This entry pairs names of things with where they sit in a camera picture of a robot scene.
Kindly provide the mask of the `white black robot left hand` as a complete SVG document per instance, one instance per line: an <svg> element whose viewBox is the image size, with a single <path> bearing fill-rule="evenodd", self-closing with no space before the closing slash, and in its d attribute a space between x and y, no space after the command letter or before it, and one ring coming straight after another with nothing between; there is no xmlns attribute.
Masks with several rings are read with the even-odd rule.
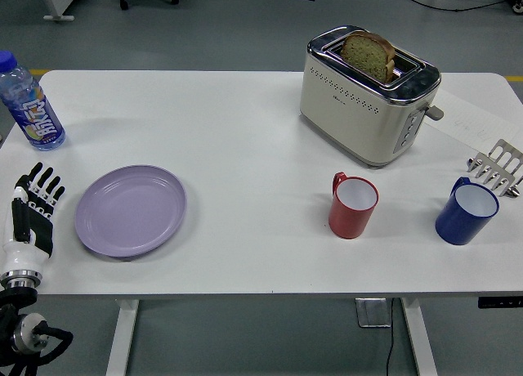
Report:
<svg viewBox="0 0 523 376"><path fill-rule="evenodd" d="M7 210L1 285L38 287L53 252L51 221L65 193L52 167L38 162L16 182Z"/></svg>

